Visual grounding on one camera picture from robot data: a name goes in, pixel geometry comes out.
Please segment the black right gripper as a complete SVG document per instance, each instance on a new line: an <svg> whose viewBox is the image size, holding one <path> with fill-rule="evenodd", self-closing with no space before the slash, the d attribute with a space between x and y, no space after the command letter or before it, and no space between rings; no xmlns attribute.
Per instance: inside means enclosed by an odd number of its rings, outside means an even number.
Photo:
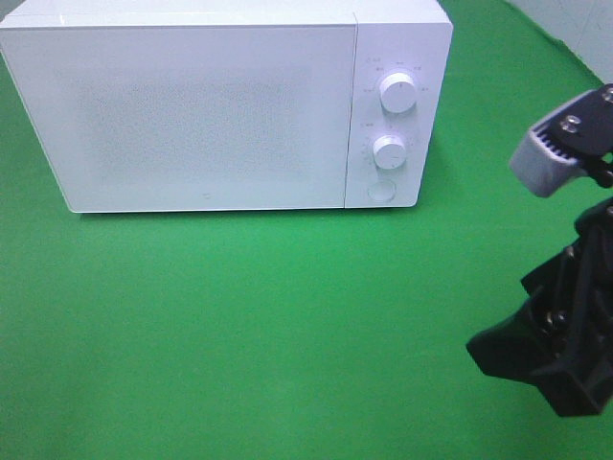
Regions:
<svg viewBox="0 0 613 460"><path fill-rule="evenodd" d="M584 211L575 230L574 242L521 279L534 306L466 344L485 375L532 383L559 417L600 415L612 398L612 200ZM602 335L571 333L581 318Z"/></svg>

